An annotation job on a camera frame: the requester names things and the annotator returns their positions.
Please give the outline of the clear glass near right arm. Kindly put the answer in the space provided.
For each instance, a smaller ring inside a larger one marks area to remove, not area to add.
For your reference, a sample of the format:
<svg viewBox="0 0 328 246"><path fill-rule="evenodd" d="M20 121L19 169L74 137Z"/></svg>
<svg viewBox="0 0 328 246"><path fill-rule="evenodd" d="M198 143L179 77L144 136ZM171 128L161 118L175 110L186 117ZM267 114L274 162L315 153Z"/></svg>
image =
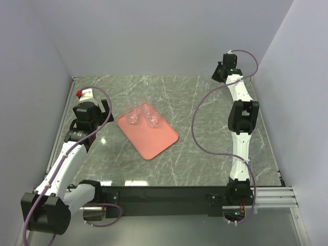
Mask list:
<svg viewBox="0 0 328 246"><path fill-rule="evenodd" d="M233 153L233 146L232 145L230 145L227 148L227 152L228 153L231 153L231 154ZM232 165L232 163L233 163L234 160L235 160L235 157L227 156L225 158L225 161L224 162ZM248 164L251 165L252 162L253 162L253 156L249 154L247 161L248 161Z"/></svg>

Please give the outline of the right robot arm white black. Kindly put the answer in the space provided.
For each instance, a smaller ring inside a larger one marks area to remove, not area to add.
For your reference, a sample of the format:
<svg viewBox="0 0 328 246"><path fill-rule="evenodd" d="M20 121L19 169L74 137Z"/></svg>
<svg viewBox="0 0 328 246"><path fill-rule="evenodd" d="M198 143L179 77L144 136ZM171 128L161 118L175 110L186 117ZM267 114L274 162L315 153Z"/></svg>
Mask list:
<svg viewBox="0 0 328 246"><path fill-rule="evenodd" d="M259 102L248 93L242 71L237 68L237 55L229 51L218 62L212 79L224 83L232 96L233 105L228 116L228 129L232 133L232 169L229 175L225 200L229 205L253 202L251 171L249 170L249 146L256 128Z"/></svg>

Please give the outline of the salmon pink plastic tray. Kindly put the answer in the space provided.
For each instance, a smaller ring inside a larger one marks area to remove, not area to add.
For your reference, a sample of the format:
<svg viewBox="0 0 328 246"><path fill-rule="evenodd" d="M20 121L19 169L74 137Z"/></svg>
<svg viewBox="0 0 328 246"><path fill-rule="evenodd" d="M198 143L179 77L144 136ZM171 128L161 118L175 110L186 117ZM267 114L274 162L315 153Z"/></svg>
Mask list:
<svg viewBox="0 0 328 246"><path fill-rule="evenodd" d="M155 127L148 126L146 118L140 113L137 123L127 123L125 112L134 107L137 107L137 104L124 107L124 114L116 120L116 123L142 158L151 160L176 143L179 136L160 114L159 122Z"/></svg>

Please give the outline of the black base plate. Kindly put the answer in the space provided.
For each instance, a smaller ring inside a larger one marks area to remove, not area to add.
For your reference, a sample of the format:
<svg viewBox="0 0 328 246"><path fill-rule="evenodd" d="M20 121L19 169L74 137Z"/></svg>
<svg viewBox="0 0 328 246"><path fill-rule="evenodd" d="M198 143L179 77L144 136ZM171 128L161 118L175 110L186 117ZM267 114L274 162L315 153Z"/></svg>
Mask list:
<svg viewBox="0 0 328 246"><path fill-rule="evenodd" d="M102 187L101 194L87 203L88 206L106 208L106 218L115 218L122 208L123 216L208 215L222 217L227 187Z"/></svg>

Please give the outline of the clear glass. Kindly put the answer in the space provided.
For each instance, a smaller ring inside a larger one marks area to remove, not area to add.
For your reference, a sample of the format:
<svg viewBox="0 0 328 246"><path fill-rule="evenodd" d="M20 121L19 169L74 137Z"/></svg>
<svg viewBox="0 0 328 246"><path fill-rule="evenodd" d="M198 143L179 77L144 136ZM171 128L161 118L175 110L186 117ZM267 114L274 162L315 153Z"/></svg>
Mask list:
<svg viewBox="0 0 328 246"><path fill-rule="evenodd" d="M147 94L142 94L136 99L138 111L144 117L147 117L151 107L151 97Z"/></svg>
<svg viewBox="0 0 328 246"><path fill-rule="evenodd" d="M138 107L134 107L131 109L128 109L125 112L125 118L127 123L129 124L135 124L137 123L138 119L139 119L139 110Z"/></svg>
<svg viewBox="0 0 328 246"><path fill-rule="evenodd" d="M149 109L145 112L145 118L148 126L155 127L159 122L159 114L154 109Z"/></svg>
<svg viewBox="0 0 328 246"><path fill-rule="evenodd" d="M200 83L200 88L203 91L207 91L210 86L211 86L211 76L212 73L209 71L203 71L201 72L200 76L199 76L199 83Z"/></svg>

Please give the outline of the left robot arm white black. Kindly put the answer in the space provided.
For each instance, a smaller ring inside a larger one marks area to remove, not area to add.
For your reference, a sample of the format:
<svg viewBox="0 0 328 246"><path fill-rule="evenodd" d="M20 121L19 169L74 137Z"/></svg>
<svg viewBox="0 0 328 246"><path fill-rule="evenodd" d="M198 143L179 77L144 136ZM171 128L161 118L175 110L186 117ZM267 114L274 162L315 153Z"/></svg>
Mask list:
<svg viewBox="0 0 328 246"><path fill-rule="evenodd" d="M21 198L24 234L37 231L62 235L80 207L87 203L97 206L102 202L99 181L83 180L72 193L66 193L72 176L95 141L96 133L114 120L111 101L103 99L101 103L104 112L91 100L80 102L73 108L76 118L65 135L58 159L41 184Z"/></svg>

